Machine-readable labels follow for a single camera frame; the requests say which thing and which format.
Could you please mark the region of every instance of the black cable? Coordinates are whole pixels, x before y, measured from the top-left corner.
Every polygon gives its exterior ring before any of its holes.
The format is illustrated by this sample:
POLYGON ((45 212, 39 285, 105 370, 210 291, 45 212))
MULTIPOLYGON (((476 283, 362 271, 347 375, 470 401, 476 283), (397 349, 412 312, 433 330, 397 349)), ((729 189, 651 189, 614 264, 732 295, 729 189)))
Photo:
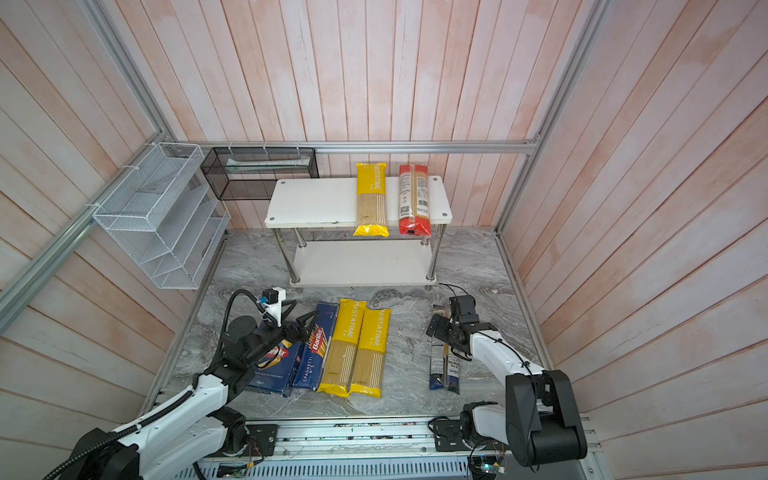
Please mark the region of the black cable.
MULTIPOLYGON (((149 417, 147 417, 144 420, 141 420, 138 424, 140 426, 142 426, 142 427, 145 427, 145 426, 151 424, 152 422, 156 422, 157 420, 163 418, 165 415, 167 415, 168 413, 170 413, 171 411, 176 409, 179 405, 181 405, 182 403, 186 402, 187 399, 190 398, 191 396, 192 396, 192 391, 191 390, 187 390, 187 392, 184 393, 181 397, 179 397, 178 400, 176 400, 175 402, 171 403, 169 406, 165 407, 164 409, 162 409, 161 411, 155 413, 154 415, 149 416, 149 417)), ((126 429, 122 429, 119 432, 109 432, 107 434, 107 438, 106 439, 102 440, 101 442, 99 442, 99 443, 97 443, 95 445, 92 445, 91 447, 83 450, 82 452, 79 452, 76 455, 73 455, 73 456, 67 458, 61 464, 59 464, 58 467, 54 468, 53 470, 51 470, 50 473, 48 473, 45 477, 43 477, 43 480, 53 480, 54 478, 56 478, 59 475, 61 475, 61 473, 63 473, 64 470, 66 470, 67 468, 72 467, 75 463, 81 461, 83 458, 89 456, 91 453, 97 452, 98 450, 103 449, 104 447, 108 446, 112 442, 115 442, 115 441, 117 441, 119 439, 122 439, 123 437, 128 436, 131 433, 137 432, 138 429, 139 428, 136 426, 136 424, 133 424, 133 425, 127 427, 126 429)))
POLYGON ((240 288, 232 292, 232 296, 230 296, 230 299, 227 302, 227 309, 224 310, 224 320, 221 322, 221 331, 219 332, 219 342, 216 344, 216 352, 214 353, 214 357, 210 361, 210 365, 208 366, 208 368, 213 366, 213 364, 216 363, 216 361, 219 359, 219 355, 221 354, 221 347, 224 341, 224 333, 227 331, 227 324, 229 323, 229 319, 230 319, 230 310, 232 310, 232 304, 234 303, 238 295, 245 295, 248 298, 250 298, 251 301, 255 303, 257 306, 261 305, 261 302, 259 301, 259 299, 257 299, 256 296, 254 296, 248 290, 240 288))
POLYGON ((197 462, 192 464, 192 468, 194 468, 194 474, 200 479, 200 480, 208 480, 205 478, 205 475, 203 475, 203 470, 200 469, 200 466, 197 464, 197 462))
POLYGON ((469 295, 469 292, 467 290, 465 290, 463 286, 453 285, 452 283, 438 283, 438 285, 445 285, 448 288, 450 288, 452 286, 455 286, 456 288, 461 289, 461 291, 464 292, 464 294, 469 295))
MULTIPOLYGON (((538 399, 538 394, 536 393, 536 380, 533 378, 533 372, 531 371, 530 368, 528 368, 528 365, 530 364, 530 362, 526 362, 525 360, 523 360, 523 357, 518 353, 518 351, 515 350, 514 348, 512 348, 510 345, 507 345, 506 343, 504 343, 503 339, 495 339, 492 336, 490 336, 490 335, 488 335, 486 333, 483 333, 483 332, 477 332, 477 333, 479 333, 480 335, 488 337, 489 339, 493 340, 494 343, 501 343, 503 346, 505 346, 508 349, 510 349, 518 357, 518 359, 520 359, 520 363, 522 363, 522 365, 525 367, 525 369, 528 370, 528 374, 531 377, 531 387, 533 388, 534 398, 538 399)), ((527 435, 527 439, 525 440, 525 459, 528 460, 528 467, 531 469, 531 472, 534 472, 534 473, 538 472, 538 469, 541 466, 539 464, 537 464, 536 465, 536 469, 535 470, 533 469, 533 462, 531 461, 530 458, 528 458, 528 450, 531 447, 534 449, 533 460, 535 460, 536 459, 536 445, 532 445, 531 444, 531 424, 533 423, 533 418, 534 418, 534 415, 536 415, 537 411, 538 411, 538 408, 536 407, 536 401, 534 401, 533 402, 533 411, 531 412, 531 418, 528 420, 528 435, 527 435)))
POLYGON ((448 286, 447 283, 438 283, 438 285, 447 286, 448 290, 451 290, 451 293, 453 294, 453 296, 456 296, 456 291, 453 288, 451 288, 450 286, 448 286))

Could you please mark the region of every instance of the wooden wall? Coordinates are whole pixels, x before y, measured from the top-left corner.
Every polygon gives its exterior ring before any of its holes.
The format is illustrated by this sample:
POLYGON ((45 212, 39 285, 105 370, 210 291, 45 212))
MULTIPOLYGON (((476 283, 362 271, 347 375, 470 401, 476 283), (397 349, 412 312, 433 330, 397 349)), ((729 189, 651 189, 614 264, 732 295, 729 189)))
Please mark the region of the wooden wall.
MULTIPOLYGON (((172 130, 189 141, 533 137, 594 0, 104 0, 172 130)), ((454 224, 496 225, 516 154, 320 155, 428 164, 454 224)), ((261 228, 266 201, 229 202, 261 228)))
MULTIPOLYGON (((154 133, 77 2, 0 2, 0 289, 154 133)), ((0 338, 4 476, 135 418, 187 297, 86 239, 0 338)))
POLYGON ((616 2, 504 232, 616 478, 768 477, 767 25, 616 2))

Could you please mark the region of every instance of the barilla spaghetti box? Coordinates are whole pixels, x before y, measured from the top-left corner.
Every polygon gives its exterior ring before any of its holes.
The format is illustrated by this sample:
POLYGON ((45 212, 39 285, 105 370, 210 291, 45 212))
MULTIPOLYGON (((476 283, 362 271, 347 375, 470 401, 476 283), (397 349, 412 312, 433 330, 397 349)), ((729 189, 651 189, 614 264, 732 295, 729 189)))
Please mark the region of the barilla spaghetti box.
POLYGON ((303 343, 291 343, 283 340, 267 353, 253 371, 256 375, 247 389, 262 393, 279 393, 290 396, 291 383, 296 376, 299 361, 304 350, 303 343))
POLYGON ((326 359, 328 346, 336 327, 336 317, 339 306, 335 303, 320 302, 316 310, 319 312, 315 320, 309 342, 304 346, 304 354, 299 362, 299 370, 293 380, 293 386, 300 389, 317 390, 323 377, 323 363, 326 359))

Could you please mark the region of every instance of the metal rail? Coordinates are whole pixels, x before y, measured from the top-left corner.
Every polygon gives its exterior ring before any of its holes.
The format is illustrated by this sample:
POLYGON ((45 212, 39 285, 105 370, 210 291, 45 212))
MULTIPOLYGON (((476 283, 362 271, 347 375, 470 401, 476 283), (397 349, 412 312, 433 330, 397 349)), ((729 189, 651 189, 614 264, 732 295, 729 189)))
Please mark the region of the metal rail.
MULTIPOLYGON (((164 136, 165 133, 160 132, 152 141, 158 141, 164 136)), ((131 158, 129 165, 137 164, 150 148, 152 145, 145 145, 131 158)), ((34 259, 30 260, 13 280, 8 282, 8 288, 0 293, 0 334, 24 311, 24 308, 56 274, 72 252, 91 234, 95 225, 93 214, 98 209, 98 205, 117 188, 130 170, 130 168, 121 168, 93 201, 83 206, 69 225, 59 232, 34 259)))
POLYGON ((316 154, 532 154, 536 141, 234 141, 210 147, 306 147, 316 154))

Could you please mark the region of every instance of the white wire mesh organizer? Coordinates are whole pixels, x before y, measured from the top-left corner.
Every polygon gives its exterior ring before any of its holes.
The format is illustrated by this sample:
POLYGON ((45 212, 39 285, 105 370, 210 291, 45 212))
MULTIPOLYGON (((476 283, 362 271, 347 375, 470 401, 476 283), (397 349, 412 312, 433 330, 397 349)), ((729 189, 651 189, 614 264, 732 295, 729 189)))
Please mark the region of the white wire mesh organizer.
POLYGON ((107 230, 155 231, 203 163, 199 145, 155 145, 94 214, 107 230))
POLYGON ((202 159, 197 145, 156 145, 94 215, 159 288, 198 288, 229 223, 207 185, 186 188, 202 159))

